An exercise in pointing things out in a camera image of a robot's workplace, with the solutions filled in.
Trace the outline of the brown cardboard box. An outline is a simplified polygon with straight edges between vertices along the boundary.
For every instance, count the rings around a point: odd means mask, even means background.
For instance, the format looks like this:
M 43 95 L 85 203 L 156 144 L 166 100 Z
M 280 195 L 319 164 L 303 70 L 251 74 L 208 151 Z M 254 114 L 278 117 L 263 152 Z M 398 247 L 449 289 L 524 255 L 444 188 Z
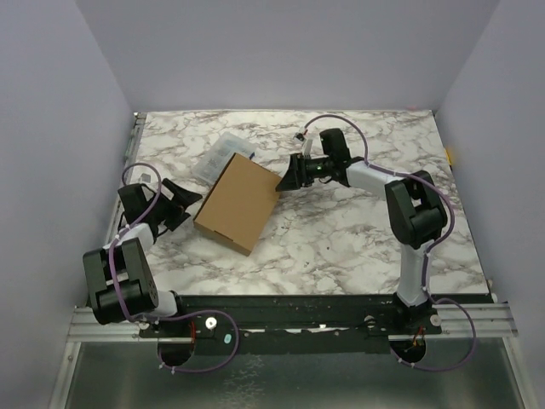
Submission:
M 193 219 L 205 237 L 244 256 L 254 250 L 279 200 L 281 177 L 235 153 Z

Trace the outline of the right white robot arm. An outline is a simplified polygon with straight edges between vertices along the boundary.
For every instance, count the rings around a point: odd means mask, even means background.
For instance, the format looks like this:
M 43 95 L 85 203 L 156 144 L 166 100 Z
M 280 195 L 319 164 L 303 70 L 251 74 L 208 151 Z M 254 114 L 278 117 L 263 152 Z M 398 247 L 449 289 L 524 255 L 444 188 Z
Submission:
M 276 186 L 278 192 L 310 187 L 317 179 L 335 181 L 373 193 L 387 203 L 390 228 L 401 246 L 400 279 L 391 313 L 393 327 L 410 333 L 422 322 L 421 311 L 430 305 L 427 289 L 427 252 L 440 241 L 447 213 L 440 192 L 424 170 L 412 174 L 395 172 L 354 157 L 338 128 L 319 134 L 324 155 L 310 155 L 312 142 L 303 130 L 295 134 L 301 151 L 290 155 L 289 167 Z

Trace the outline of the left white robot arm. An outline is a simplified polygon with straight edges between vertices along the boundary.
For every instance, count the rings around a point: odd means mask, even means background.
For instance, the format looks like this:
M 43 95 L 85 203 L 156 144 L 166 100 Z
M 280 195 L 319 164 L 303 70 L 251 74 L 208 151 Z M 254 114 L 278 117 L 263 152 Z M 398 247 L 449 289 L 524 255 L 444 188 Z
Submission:
M 118 189 L 130 230 L 122 228 L 118 239 L 86 252 L 83 268 L 90 307 L 100 324 L 156 316 L 161 329 L 175 337 L 186 330 L 188 316 L 174 291 L 156 287 L 145 251 L 157 242 L 160 227 L 175 231 L 190 217 L 186 209 L 203 196 L 169 179 L 163 179 L 161 187 L 172 195 L 157 193 L 142 183 Z

